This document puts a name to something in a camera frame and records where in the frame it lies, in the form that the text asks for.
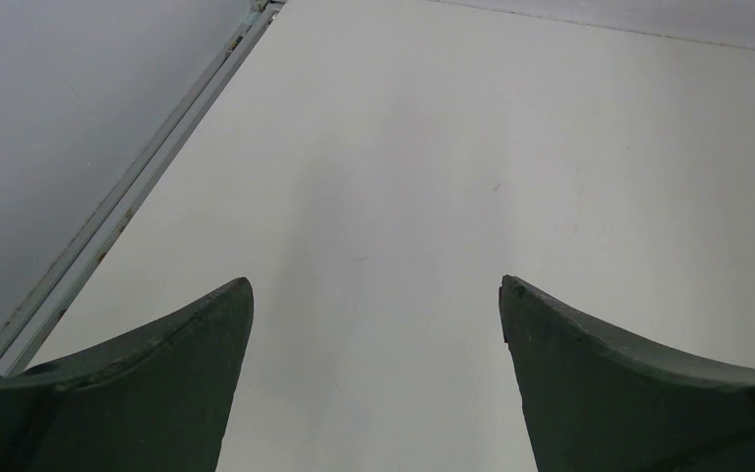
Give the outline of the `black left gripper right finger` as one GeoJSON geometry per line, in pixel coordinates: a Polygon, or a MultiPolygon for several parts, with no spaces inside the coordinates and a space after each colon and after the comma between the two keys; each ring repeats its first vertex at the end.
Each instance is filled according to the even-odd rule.
{"type": "Polygon", "coordinates": [[[755,369],[680,351],[507,275],[498,291],[541,471],[755,471],[755,369]]]}

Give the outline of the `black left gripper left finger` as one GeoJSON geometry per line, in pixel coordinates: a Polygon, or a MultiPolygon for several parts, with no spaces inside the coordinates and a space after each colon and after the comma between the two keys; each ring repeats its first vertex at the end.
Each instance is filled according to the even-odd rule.
{"type": "Polygon", "coordinates": [[[212,471],[254,318],[250,281],[0,377],[0,471],[212,471]]]}

